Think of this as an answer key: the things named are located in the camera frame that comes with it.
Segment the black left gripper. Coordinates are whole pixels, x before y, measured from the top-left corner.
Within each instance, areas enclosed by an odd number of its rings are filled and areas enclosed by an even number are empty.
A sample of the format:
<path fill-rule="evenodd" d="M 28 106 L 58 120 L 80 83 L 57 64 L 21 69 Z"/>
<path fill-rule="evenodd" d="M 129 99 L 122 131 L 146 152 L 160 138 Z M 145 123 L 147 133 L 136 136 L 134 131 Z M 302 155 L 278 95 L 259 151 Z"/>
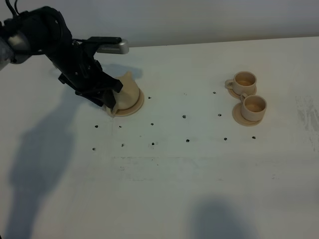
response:
<path fill-rule="evenodd" d="M 47 54 L 48 59 L 60 70 L 59 80 L 99 107 L 113 109 L 116 100 L 111 90 L 119 93 L 123 87 L 120 80 L 103 72 L 94 54 L 101 43 L 100 37 L 72 40 L 70 45 L 60 46 Z"/>

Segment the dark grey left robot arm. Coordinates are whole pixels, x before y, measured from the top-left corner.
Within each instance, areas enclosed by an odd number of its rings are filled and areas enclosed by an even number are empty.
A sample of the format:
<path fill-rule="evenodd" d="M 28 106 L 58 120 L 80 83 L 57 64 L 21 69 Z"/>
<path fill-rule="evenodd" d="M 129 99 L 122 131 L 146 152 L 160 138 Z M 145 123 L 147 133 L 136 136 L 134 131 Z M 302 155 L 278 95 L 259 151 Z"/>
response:
<path fill-rule="evenodd" d="M 114 108 L 114 93 L 119 93 L 123 84 L 106 74 L 94 55 L 103 45 L 118 45 L 121 38 L 74 39 L 62 14 L 45 6 L 5 20 L 0 41 L 10 63 L 21 64 L 31 56 L 45 55 L 61 72 L 59 81 L 76 95 L 100 107 Z"/>

